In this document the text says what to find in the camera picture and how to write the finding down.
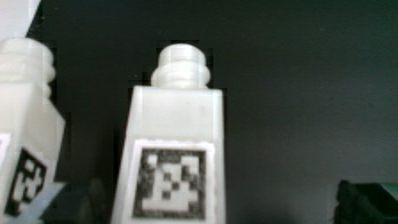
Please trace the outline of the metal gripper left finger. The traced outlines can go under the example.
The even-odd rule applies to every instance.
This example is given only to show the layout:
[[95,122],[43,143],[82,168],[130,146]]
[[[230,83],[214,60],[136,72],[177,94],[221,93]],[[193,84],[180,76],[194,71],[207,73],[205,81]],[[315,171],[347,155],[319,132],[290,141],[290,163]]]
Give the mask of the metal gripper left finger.
[[66,185],[42,219],[45,224],[109,224],[107,192],[98,178]]

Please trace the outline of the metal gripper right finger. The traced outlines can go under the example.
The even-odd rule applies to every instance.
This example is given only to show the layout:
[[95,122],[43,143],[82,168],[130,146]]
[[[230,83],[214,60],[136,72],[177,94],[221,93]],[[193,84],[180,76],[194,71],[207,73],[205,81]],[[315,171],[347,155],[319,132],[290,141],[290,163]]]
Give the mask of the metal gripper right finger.
[[338,185],[335,224],[398,224],[398,183]]

